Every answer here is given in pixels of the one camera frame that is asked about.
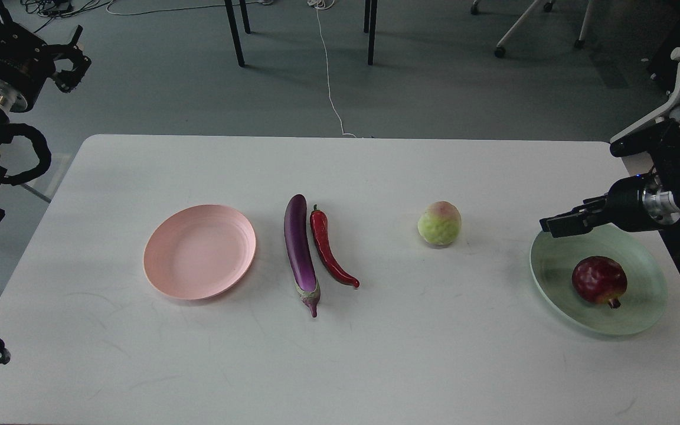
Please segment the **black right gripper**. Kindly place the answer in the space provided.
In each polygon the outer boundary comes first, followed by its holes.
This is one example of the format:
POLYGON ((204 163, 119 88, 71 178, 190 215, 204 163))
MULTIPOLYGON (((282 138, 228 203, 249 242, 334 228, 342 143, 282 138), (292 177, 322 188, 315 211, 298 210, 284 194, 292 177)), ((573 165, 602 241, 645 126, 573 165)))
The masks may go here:
POLYGON ((543 232, 553 238, 588 234, 613 224, 628 232, 666 228, 680 220, 680 208, 658 176, 631 176, 616 181, 606 194, 583 201, 581 211, 542 218, 543 232))

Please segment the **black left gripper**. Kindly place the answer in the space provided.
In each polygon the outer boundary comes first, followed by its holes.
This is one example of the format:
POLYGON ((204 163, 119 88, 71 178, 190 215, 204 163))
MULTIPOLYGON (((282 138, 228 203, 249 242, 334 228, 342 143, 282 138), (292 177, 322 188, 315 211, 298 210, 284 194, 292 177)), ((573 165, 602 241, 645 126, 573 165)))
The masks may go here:
POLYGON ((68 43, 48 45, 22 26, 0 25, 0 109, 29 112, 48 80, 63 93, 73 91, 91 65, 79 43, 82 34, 77 26, 68 43))

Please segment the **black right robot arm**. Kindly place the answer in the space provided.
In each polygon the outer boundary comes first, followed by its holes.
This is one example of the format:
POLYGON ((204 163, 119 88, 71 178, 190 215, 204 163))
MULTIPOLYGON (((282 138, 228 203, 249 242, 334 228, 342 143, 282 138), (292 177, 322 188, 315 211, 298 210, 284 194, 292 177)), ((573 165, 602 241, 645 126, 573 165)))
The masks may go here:
POLYGON ((663 230, 680 221, 680 123, 667 119, 610 143, 610 153, 647 153, 648 172, 616 181, 605 195, 592 197, 570 212, 540 220, 553 237, 587 234, 612 224, 623 231, 663 230))

